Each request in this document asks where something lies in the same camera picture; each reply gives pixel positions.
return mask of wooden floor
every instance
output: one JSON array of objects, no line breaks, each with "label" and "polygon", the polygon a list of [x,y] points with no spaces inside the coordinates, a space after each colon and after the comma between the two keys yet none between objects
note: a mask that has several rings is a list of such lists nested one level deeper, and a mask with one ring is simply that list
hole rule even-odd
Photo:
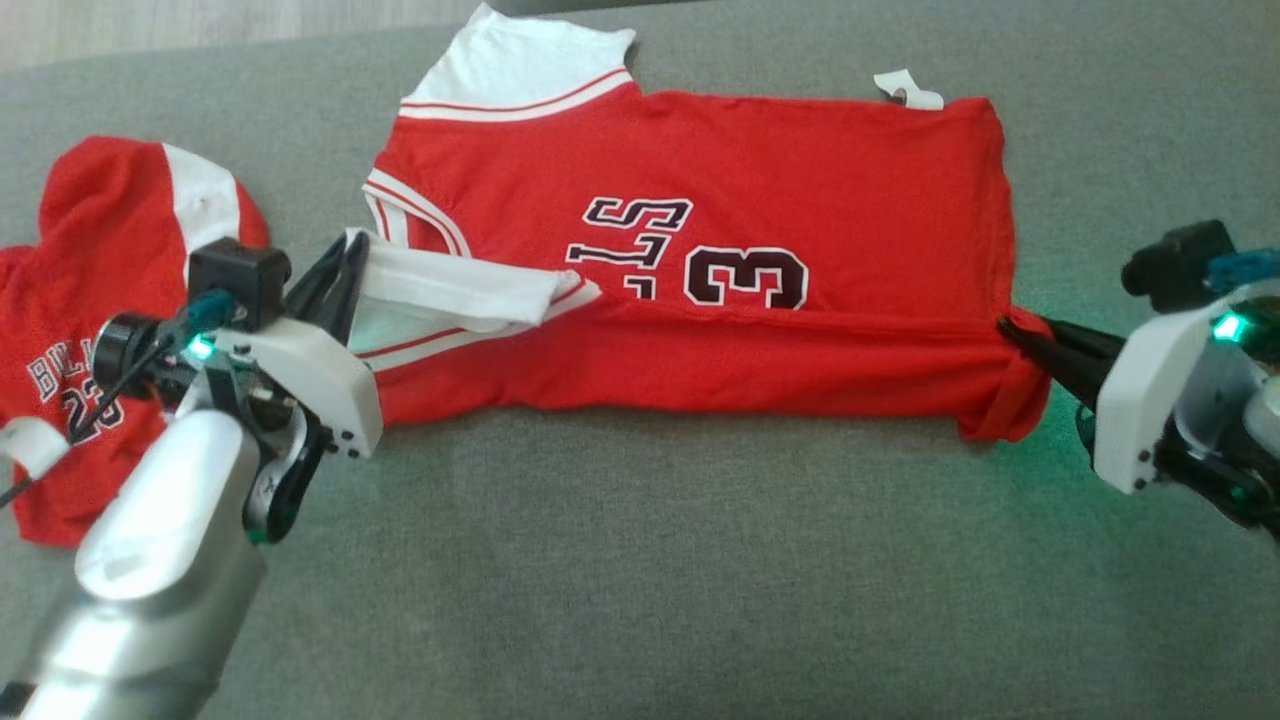
[{"label": "wooden floor", "polygon": [[477,4],[479,0],[0,0],[0,72],[143,50],[460,23]]}]

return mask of gray couch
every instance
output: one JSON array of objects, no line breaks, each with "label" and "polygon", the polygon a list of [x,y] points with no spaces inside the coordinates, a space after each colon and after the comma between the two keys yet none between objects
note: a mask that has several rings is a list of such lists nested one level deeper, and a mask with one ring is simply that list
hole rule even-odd
[{"label": "gray couch", "polygon": [[[645,88],[877,97],[902,65],[1007,133],[1016,300],[1128,332],[1137,247],[1280,228],[1271,0],[710,1],[635,27]],[[232,169],[305,266],[369,224],[396,101],[456,28],[0,77],[0,237],[90,133]],[[20,332],[4,328],[3,333]],[[1178,488],[1094,479],[1055,392],[1028,441],[934,419],[486,411],[334,461],[211,719],[1276,717],[1280,559]],[[0,671],[70,570],[0,523]]]}]

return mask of clothing tag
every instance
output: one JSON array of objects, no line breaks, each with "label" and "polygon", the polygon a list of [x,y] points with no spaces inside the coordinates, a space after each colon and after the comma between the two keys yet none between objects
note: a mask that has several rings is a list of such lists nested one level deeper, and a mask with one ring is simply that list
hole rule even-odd
[{"label": "clothing tag", "polygon": [[873,76],[876,87],[879,87],[899,105],[913,110],[941,110],[942,96],[929,90],[920,90],[911,78],[911,72],[906,68],[891,73]]},{"label": "clothing tag", "polygon": [[0,428],[0,457],[10,459],[38,480],[70,450],[63,433],[41,418],[14,418]]}]

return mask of blue connector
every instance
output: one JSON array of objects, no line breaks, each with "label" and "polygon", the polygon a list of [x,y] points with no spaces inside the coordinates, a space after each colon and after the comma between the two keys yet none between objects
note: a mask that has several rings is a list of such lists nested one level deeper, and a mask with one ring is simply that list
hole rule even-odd
[{"label": "blue connector", "polygon": [[225,290],[211,290],[187,306],[187,323],[196,333],[224,328],[236,319],[236,299]]},{"label": "blue connector", "polygon": [[1208,287],[1217,295],[1280,277],[1280,250],[1254,250],[1238,255],[1222,255],[1208,261]]}]

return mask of red jersey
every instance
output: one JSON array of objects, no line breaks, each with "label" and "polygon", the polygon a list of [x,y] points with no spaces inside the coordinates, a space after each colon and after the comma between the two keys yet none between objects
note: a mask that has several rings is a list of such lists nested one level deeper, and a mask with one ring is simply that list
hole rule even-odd
[{"label": "red jersey", "polygon": [[360,348],[388,423],[616,405],[1032,430],[1048,379],[996,331],[1034,320],[989,101],[646,94],[632,38],[481,5],[402,101],[364,186],[380,234],[581,282],[536,328]]},{"label": "red jersey", "polygon": [[[223,237],[265,246],[266,225],[232,174],[204,158],[114,137],[59,158],[40,242],[0,250],[0,425],[36,416],[69,434],[104,392],[90,365],[102,324],[125,310],[173,316],[187,299],[187,255]],[[78,544],[163,429],[157,405],[114,402],[14,501],[22,537]]]}]

